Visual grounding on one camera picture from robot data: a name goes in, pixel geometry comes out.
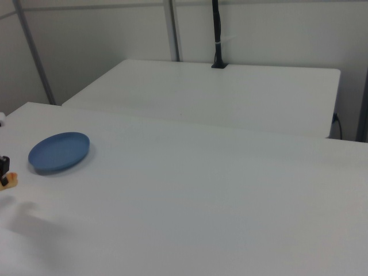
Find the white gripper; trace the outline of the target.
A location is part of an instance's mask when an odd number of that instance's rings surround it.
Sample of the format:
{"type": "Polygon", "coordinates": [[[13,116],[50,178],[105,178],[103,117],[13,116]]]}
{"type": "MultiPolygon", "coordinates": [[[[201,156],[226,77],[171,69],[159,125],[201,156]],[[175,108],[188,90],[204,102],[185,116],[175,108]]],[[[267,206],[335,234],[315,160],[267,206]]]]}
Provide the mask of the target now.
{"type": "MultiPolygon", "coordinates": [[[[0,127],[5,126],[6,115],[3,112],[0,112],[0,127]]],[[[1,171],[1,185],[6,186],[9,181],[6,178],[6,174],[9,172],[10,167],[10,159],[7,156],[1,156],[0,159],[0,171],[1,171]]]]}

